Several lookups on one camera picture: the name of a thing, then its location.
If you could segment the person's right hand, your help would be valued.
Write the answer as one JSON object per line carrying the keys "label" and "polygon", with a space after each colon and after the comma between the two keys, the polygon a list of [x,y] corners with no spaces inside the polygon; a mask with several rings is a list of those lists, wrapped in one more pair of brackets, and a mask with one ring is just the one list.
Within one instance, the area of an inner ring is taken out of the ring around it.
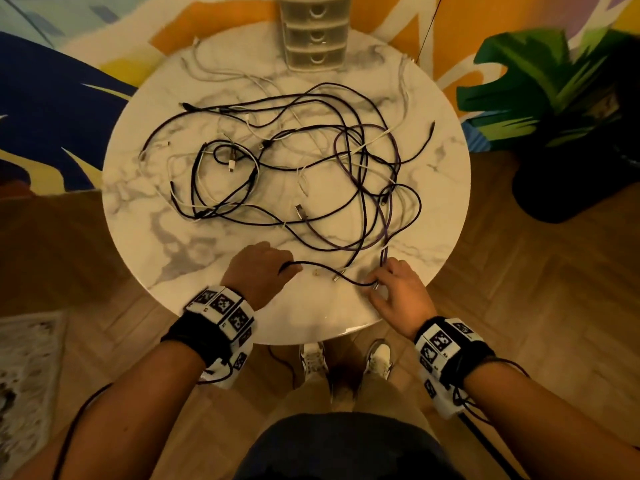
{"label": "person's right hand", "polygon": [[[405,260],[388,258],[384,265],[373,269],[365,281],[378,282],[386,288],[386,299],[396,312],[395,321],[387,322],[408,340],[414,341],[423,325],[438,315],[426,286]],[[379,291],[370,287],[365,290],[366,296],[368,290]]]}

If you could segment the person's left hand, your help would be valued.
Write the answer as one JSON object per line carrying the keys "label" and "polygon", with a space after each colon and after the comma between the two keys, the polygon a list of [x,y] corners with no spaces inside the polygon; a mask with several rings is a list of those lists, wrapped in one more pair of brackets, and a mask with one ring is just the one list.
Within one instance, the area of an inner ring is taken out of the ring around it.
{"label": "person's left hand", "polygon": [[284,286],[278,285],[279,250],[268,241],[258,242],[240,250],[220,280],[220,286],[240,295],[254,312],[267,306]]}

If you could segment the person's right forearm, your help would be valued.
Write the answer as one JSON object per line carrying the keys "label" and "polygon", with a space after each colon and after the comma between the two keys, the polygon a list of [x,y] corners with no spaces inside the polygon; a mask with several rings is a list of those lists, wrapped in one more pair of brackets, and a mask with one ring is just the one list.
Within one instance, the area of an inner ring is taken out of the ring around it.
{"label": "person's right forearm", "polygon": [[535,480],[640,480],[640,451],[562,398],[502,362],[463,382]]}

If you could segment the person's left forearm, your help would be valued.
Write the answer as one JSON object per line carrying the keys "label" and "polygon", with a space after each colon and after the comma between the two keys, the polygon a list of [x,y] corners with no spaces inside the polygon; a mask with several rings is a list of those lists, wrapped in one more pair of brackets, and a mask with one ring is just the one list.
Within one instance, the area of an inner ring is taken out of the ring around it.
{"label": "person's left forearm", "polygon": [[153,348],[82,414],[60,480],[149,480],[204,368],[183,343]]}

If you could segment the person's right white shoe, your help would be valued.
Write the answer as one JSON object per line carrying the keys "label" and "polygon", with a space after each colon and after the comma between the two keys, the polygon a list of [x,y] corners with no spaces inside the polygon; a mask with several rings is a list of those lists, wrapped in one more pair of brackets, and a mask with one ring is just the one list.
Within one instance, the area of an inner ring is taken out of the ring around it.
{"label": "person's right white shoe", "polygon": [[377,339],[370,346],[365,361],[364,375],[376,375],[388,380],[393,369],[392,350],[385,339]]}

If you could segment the person's white shoe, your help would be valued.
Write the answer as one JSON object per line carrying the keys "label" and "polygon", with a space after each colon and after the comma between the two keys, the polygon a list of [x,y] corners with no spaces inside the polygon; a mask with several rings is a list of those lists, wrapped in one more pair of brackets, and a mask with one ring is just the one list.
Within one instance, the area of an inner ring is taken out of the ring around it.
{"label": "person's white shoe", "polygon": [[377,339],[370,346],[365,361],[364,375],[376,375],[388,380],[393,369],[392,350],[385,339]]}
{"label": "person's white shoe", "polygon": [[300,361],[303,366],[305,381],[313,377],[326,377],[329,368],[326,362],[324,344],[322,342],[300,345]]}

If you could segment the person's left white shoe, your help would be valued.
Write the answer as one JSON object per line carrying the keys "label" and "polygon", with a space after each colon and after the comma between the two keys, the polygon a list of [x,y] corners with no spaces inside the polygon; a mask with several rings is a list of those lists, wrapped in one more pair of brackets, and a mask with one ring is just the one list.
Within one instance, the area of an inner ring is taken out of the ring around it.
{"label": "person's left white shoe", "polygon": [[329,368],[326,362],[324,344],[322,342],[300,345],[300,361],[303,366],[305,381],[313,377],[326,377]]}

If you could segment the person's beige trousers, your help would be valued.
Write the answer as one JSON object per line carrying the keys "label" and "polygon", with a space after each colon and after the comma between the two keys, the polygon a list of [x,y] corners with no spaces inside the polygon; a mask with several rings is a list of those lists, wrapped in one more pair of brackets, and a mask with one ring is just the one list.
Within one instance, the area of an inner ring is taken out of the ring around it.
{"label": "person's beige trousers", "polygon": [[[282,419],[299,414],[322,415],[332,412],[332,394],[325,371],[311,372],[304,383],[288,393],[268,416],[261,428],[264,432]],[[435,437],[435,432],[418,407],[398,388],[373,372],[364,373],[353,407],[354,413],[370,413],[388,417],[423,429]]]}

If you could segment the person's dark shirt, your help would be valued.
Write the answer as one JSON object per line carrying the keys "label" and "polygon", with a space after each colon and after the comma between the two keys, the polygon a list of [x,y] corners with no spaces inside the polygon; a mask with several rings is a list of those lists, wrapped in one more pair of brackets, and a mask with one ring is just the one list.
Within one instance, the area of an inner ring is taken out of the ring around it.
{"label": "person's dark shirt", "polygon": [[233,480],[465,480],[425,430],[371,413],[302,413],[251,446]]}

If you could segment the black plant pot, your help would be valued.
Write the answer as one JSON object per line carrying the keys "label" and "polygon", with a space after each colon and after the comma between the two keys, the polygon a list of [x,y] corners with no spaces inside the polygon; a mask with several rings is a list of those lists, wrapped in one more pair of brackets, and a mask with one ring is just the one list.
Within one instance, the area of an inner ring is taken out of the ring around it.
{"label": "black plant pot", "polygon": [[640,148],[583,141],[545,148],[524,159],[511,190],[530,217],[560,224],[637,182]]}

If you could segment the clear plastic drawer organizer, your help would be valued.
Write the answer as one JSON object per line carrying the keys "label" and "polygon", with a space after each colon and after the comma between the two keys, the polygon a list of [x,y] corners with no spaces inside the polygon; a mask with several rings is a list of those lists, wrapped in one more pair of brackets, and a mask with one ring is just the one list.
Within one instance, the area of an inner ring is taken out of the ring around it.
{"label": "clear plastic drawer organizer", "polygon": [[276,1],[288,69],[324,72],[344,64],[352,0]]}

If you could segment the green leafy plant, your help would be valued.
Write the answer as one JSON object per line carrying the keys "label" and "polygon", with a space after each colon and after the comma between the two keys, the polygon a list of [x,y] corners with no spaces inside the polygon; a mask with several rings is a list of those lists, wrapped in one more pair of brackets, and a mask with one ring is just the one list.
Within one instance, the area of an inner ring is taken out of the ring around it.
{"label": "green leafy plant", "polygon": [[555,147],[622,119],[624,89],[640,78],[640,34],[600,28],[570,49],[560,29],[503,32],[484,40],[477,65],[497,80],[456,89],[471,152]]}

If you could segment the patterned grey rug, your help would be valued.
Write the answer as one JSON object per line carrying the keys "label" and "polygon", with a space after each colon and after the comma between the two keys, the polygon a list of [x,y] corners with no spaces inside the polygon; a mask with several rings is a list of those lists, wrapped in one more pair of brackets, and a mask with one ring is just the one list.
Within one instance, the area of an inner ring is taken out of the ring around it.
{"label": "patterned grey rug", "polygon": [[0,318],[0,480],[49,441],[66,318],[62,311]]}

